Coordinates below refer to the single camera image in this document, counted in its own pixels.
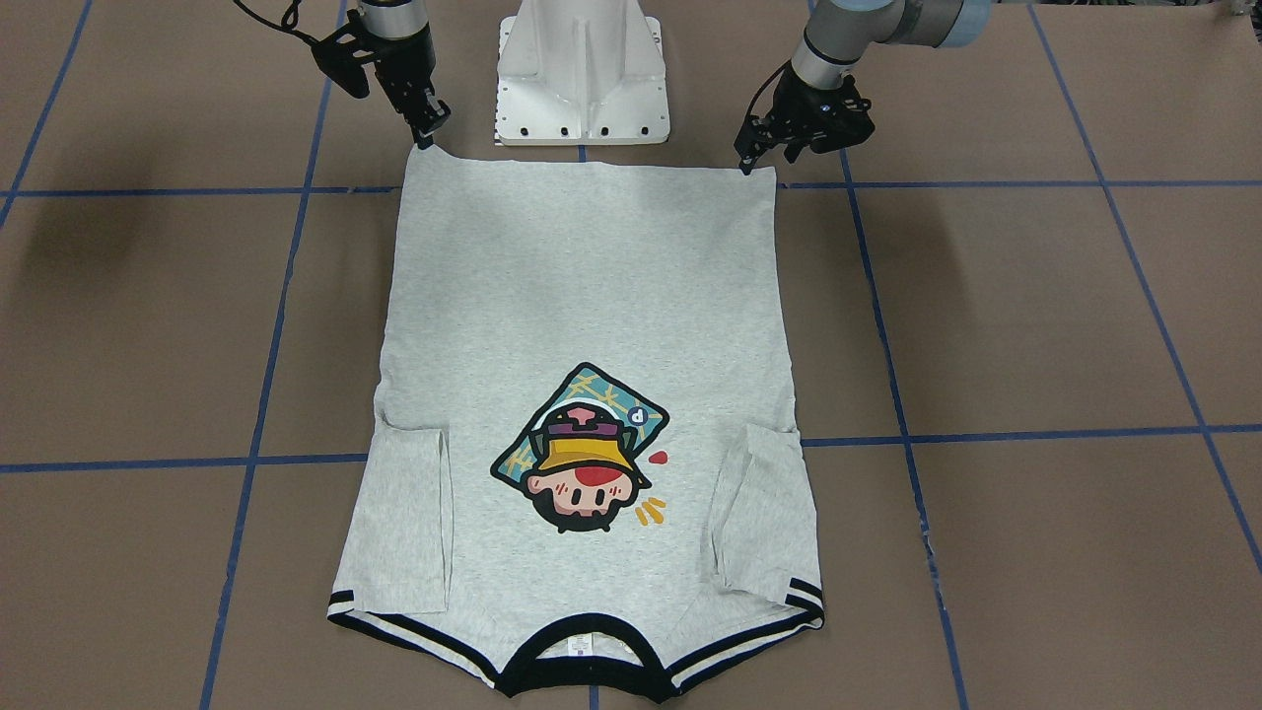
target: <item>yellow marks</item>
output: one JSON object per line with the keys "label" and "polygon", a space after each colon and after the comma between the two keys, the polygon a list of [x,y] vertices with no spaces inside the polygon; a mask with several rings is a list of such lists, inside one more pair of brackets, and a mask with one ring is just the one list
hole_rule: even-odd
{"label": "yellow marks", "polygon": [[652,518],[652,522],[660,526],[661,523],[666,522],[666,517],[661,515],[661,511],[659,511],[659,508],[665,508],[665,507],[666,507],[665,501],[650,497],[649,501],[645,501],[640,507],[635,509],[635,517],[640,518],[641,526],[647,527],[649,518]]}
{"label": "yellow marks", "polygon": [[574,378],[574,383],[569,386],[569,392],[565,395],[565,400],[570,400],[577,395],[583,395],[583,392],[591,392],[592,395],[596,395],[596,391],[593,391],[591,386],[593,382],[596,382],[597,377],[599,376],[587,376],[586,378],[583,377]]}
{"label": "yellow marks", "polygon": [[603,402],[603,404],[608,405],[610,407],[615,407],[617,410],[622,410],[623,415],[626,414],[626,409],[622,407],[621,405],[618,405],[618,393],[613,392],[613,386],[612,385],[610,387],[604,388],[604,395],[599,395],[597,392],[592,392],[592,395],[596,395],[596,400],[598,402]]}

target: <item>black cable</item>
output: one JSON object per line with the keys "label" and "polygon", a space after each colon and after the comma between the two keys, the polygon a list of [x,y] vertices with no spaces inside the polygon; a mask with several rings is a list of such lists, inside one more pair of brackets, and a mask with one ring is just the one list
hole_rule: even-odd
{"label": "black cable", "polygon": [[302,39],[307,44],[316,44],[314,37],[298,29],[298,5],[300,5],[302,1],[303,0],[290,0],[289,6],[285,8],[285,14],[280,16],[280,24],[269,20],[268,18],[260,15],[259,13],[255,13],[254,10],[247,8],[242,0],[232,0],[232,4],[236,5],[237,8],[241,8],[241,10],[244,10],[245,14],[250,15],[255,20],[268,25],[269,28],[276,32],[292,34],[298,39]]}
{"label": "black cable", "polygon": [[784,64],[780,64],[780,68],[772,72],[771,76],[767,77],[767,81],[762,82],[762,86],[758,87],[758,91],[753,93],[753,98],[750,98],[750,107],[745,110],[746,116],[753,115],[753,105],[758,102],[758,96],[762,96],[762,92],[766,91],[769,86],[771,86],[771,82],[775,81],[777,76],[782,74],[791,63],[793,61],[790,59]]}

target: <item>gray fabric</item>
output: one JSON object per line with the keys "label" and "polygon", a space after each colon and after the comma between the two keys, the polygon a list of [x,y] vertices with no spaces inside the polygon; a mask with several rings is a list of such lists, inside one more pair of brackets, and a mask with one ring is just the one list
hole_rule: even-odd
{"label": "gray fabric", "polygon": [[[785,604],[790,580],[818,588],[820,578],[774,208],[771,169],[414,151],[376,431],[333,590],[355,599],[332,603],[331,617],[493,685],[522,642],[574,614],[630,623],[664,666],[800,615]],[[574,385],[587,378],[587,390]],[[583,434],[599,421],[618,444]],[[593,451],[613,454],[597,462]],[[582,463],[564,464],[574,457]],[[620,457],[626,467],[611,463]],[[546,489],[555,506],[569,506],[572,488],[592,506],[602,486],[606,504],[628,489],[635,499],[607,532],[558,535],[533,504],[530,477],[545,470],[555,472],[548,482],[570,482]],[[406,614],[495,671],[374,614]],[[796,631],[676,668],[674,682]],[[592,646],[639,662],[622,641],[596,634]]]}

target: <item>yellow bucket hat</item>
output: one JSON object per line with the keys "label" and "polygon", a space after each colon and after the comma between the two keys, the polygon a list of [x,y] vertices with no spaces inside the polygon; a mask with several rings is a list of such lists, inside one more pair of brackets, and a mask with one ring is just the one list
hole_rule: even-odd
{"label": "yellow bucket hat", "polygon": [[558,438],[548,443],[548,457],[539,463],[540,474],[551,474],[581,465],[599,465],[635,475],[635,467],[618,449],[616,439]]}

